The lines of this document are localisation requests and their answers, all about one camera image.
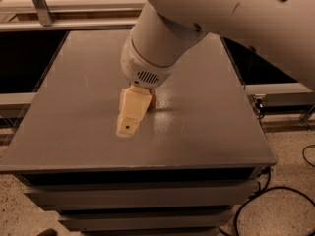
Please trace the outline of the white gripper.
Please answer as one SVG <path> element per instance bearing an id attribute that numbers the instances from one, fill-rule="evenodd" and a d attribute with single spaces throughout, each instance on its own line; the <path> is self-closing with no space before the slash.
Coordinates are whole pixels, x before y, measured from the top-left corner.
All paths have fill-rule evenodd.
<path id="1" fill-rule="evenodd" d="M 136 133 L 150 106 L 152 95 L 148 89 L 160 87 L 174 67 L 160 67 L 147 62 L 137 52 L 131 37 L 123 46 L 120 65 L 127 81 L 134 85 L 122 90 L 117 119 L 116 135 L 128 138 Z"/>

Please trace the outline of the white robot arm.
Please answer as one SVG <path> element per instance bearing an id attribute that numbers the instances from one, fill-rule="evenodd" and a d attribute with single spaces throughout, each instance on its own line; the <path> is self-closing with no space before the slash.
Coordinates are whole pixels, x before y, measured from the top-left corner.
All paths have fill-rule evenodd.
<path id="1" fill-rule="evenodd" d="M 136 133 L 177 60 L 212 33 L 258 55 L 309 89 L 315 87 L 315 0 L 146 0 L 123 46 L 116 133 Z"/>

